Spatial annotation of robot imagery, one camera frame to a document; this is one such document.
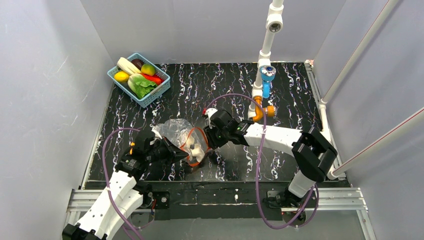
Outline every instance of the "red pepper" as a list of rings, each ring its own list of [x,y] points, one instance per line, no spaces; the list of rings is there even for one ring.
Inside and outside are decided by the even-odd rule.
[[[157,75],[150,76],[144,73],[142,73],[141,75],[143,75],[143,77],[145,77],[147,80],[154,82],[158,86],[162,83],[162,79]]]

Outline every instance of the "orange pipe elbow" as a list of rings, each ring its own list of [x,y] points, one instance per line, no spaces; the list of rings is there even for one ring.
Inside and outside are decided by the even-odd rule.
[[[255,96],[254,100],[259,104],[259,106],[262,106],[262,97],[261,96]],[[264,117],[264,114],[262,113],[262,108],[254,105],[254,113],[256,116],[252,118],[253,122],[259,122]]]

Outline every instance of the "clear plastic bag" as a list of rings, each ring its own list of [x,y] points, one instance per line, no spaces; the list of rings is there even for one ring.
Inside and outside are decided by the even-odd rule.
[[[165,123],[154,126],[153,131],[165,136],[175,146],[188,153],[184,161],[192,167],[200,164],[210,149],[203,130],[194,127],[186,119],[169,119]]]

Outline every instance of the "white wall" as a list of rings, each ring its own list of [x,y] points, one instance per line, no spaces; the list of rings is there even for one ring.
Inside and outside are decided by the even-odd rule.
[[[346,2],[315,59],[322,95],[385,3]],[[400,1],[329,103],[331,130],[342,160],[423,107],[423,22],[421,1]],[[378,239],[424,238],[423,131],[421,124],[347,172],[363,191]]]
[[[271,0],[81,0],[114,61],[257,62]],[[345,0],[285,0],[272,61],[313,59]]]
[[[113,66],[79,0],[0,3],[0,233],[61,236]]]

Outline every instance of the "gray floor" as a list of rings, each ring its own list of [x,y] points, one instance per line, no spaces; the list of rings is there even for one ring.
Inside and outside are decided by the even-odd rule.
[[[135,225],[147,216],[134,216]],[[141,232],[146,240],[364,240],[356,211],[318,211],[305,227],[273,230],[262,219],[175,219],[155,221]],[[113,239],[129,239],[121,229]]]

